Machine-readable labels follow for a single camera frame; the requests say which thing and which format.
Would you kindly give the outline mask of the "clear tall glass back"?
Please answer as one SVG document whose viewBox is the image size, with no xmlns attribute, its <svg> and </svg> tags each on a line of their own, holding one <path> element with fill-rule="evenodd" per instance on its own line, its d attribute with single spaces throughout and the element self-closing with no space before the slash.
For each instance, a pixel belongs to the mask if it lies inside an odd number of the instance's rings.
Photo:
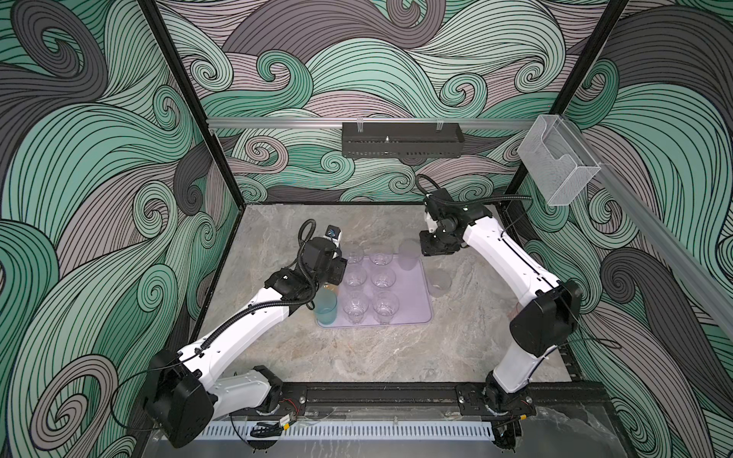
<svg viewBox="0 0 733 458">
<path fill-rule="evenodd" d="M 351 324 L 361 324 L 370 307 L 370 298 L 363 292 L 347 294 L 342 303 L 343 311 Z"/>
</svg>

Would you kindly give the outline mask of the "teal frosted tall glass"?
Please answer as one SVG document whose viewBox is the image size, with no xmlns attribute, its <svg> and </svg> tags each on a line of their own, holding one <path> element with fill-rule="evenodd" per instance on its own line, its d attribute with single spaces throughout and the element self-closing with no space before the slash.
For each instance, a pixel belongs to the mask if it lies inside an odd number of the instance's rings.
<svg viewBox="0 0 733 458">
<path fill-rule="evenodd" d="M 322 326 L 333 324 L 338 315 L 338 296 L 327 288 L 321 288 L 314 298 L 316 320 Z"/>
</svg>

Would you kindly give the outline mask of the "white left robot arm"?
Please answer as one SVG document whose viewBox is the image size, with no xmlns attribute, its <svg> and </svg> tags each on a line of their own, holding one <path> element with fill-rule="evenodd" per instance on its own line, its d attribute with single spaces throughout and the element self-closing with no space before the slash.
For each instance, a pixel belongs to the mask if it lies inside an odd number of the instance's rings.
<svg viewBox="0 0 733 458">
<path fill-rule="evenodd" d="M 270 369 L 255 366 L 232 377 L 223 372 L 268 330 L 313 305 L 324 284 L 341 284 L 347 269 L 342 231 L 330 225 L 317 236 L 315 229 L 314 219 L 302 224 L 293 265 L 271 274 L 222 324 L 179 350 L 162 350 L 152 357 L 141 404 L 174 448 L 187 446 L 212 421 L 238 410 L 277 410 L 283 382 Z"/>
</svg>

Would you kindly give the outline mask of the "clear faceted glass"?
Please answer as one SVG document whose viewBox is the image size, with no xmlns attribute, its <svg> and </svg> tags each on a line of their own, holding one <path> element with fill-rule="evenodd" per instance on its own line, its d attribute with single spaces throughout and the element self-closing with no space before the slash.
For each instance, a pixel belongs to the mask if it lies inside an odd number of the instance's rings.
<svg viewBox="0 0 733 458">
<path fill-rule="evenodd" d="M 341 286 L 347 291 L 360 291 L 368 279 L 368 272 L 362 265 L 349 264 L 343 276 Z"/>
</svg>

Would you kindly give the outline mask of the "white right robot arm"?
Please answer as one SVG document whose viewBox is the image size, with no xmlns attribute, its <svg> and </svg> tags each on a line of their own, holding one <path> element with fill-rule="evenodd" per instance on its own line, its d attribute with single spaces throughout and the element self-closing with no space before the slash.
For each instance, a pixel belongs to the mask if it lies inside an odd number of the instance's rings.
<svg viewBox="0 0 733 458">
<path fill-rule="evenodd" d="M 529 385 L 541 363 L 576 331 L 582 292 L 576 282 L 563 282 L 519 246 L 485 202 L 457 202 L 444 188 L 422 192 L 428 228 L 419 235 L 426 257 L 475 250 L 517 296 L 510 320 L 512 343 L 487 378 L 493 408 Z"/>
</svg>

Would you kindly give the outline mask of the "lilac plastic tray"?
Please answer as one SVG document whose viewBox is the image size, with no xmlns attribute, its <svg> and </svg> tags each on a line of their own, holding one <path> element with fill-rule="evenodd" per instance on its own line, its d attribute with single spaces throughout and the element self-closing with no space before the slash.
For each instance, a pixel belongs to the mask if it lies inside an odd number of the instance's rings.
<svg viewBox="0 0 733 458">
<path fill-rule="evenodd" d="M 368 279 L 364 287 L 360 291 L 347 291 L 341 284 L 339 285 L 338 296 L 338 315 L 333 324 L 330 326 L 322 326 L 316 320 L 316 323 L 322 328 L 348 328 L 348 327 L 374 327 L 374 326 L 404 326 L 404 324 L 427 324 L 433 318 L 433 308 L 431 307 L 431 295 L 428 292 L 427 280 L 424 272 L 424 268 L 421 263 L 416 263 L 414 267 L 409 270 L 405 270 L 400 267 L 398 260 L 393 261 L 386 265 L 392 268 L 396 275 L 397 280 L 393 288 L 389 290 L 377 290 L 370 280 L 370 273 L 376 265 L 374 265 L 369 259 L 363 259 L 362 265 L 366 272 L 368 272 Z M 377 292 L 390 291 L 394 293 L 400 302 L 400 309 L 397 315 L 394 317 L 390 324 L 379 324 L 376 320 L 374 310 L 372 308 L 373 297 Z M 345 296 L 349 293 L 363 292 L 371 301 L 371 307 L 366 318 L 364 318 L 361 324 L 351 324 L 343 311 L 342 303 Z"/>
</svg>

